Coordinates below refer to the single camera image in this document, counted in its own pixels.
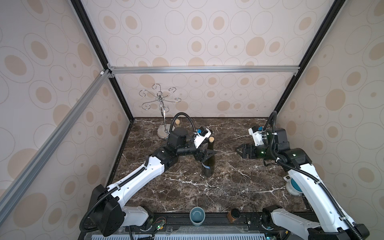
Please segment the dark green wine bottle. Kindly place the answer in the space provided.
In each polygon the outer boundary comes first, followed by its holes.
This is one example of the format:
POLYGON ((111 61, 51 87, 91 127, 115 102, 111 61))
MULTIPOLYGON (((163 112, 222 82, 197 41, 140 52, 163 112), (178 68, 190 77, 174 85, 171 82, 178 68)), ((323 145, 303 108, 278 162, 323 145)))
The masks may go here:
MULTIPOLYGON (((214 149, 214 137, 209 137, 209 142, 207 145, 208 150, 214 149)), ((215 156, 210 157, 207 161, 202 163, 202 173, 206 178, 209 178, 213 175, 215 169, 216 159, 215 156)))

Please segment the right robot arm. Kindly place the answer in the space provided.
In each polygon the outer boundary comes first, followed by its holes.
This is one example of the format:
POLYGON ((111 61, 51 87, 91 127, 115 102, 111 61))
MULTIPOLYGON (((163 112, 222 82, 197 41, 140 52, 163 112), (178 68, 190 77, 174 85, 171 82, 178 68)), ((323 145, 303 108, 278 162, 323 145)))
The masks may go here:
POLYGON ((281 227, 303 240, 365 240, 370 235, 368 228, 344 211, 307 153, 300 148, 291 149, 285 129, 277 128, 276 120, 277 111, 273 111, 263 127, 249 129, 254 143, 242 144, 235 151, 243 159, 270 160, 281 166, 299 187, 318 220, 309 221, 272 205, 263 208, 262 227, 265 230, 281 227))

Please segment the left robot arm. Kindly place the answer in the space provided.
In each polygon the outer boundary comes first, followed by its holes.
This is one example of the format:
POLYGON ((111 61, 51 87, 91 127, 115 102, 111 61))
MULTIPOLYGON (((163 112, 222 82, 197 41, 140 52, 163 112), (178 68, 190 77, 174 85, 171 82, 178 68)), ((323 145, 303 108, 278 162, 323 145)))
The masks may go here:
POLYGON ((187 129, 174 127, 179 116, 192 120, 186 113, 177 113, 172 119, 165 146, 148 155, 141 166, 121 180, 107 187, 98 185, 94 188, 88 210, 80 221, 81 232, 100 231, 108 237, 121 227, 138 226, 148 230, 154 221, 153 214, 141 206, 128 207, 126 204, 131 197, 176 164, 180 156, 193 156, 204 163, 216 154, 202 146, 209 141, 211 130, 208 127, 193 128, 194 133, 189 135, 187 129))

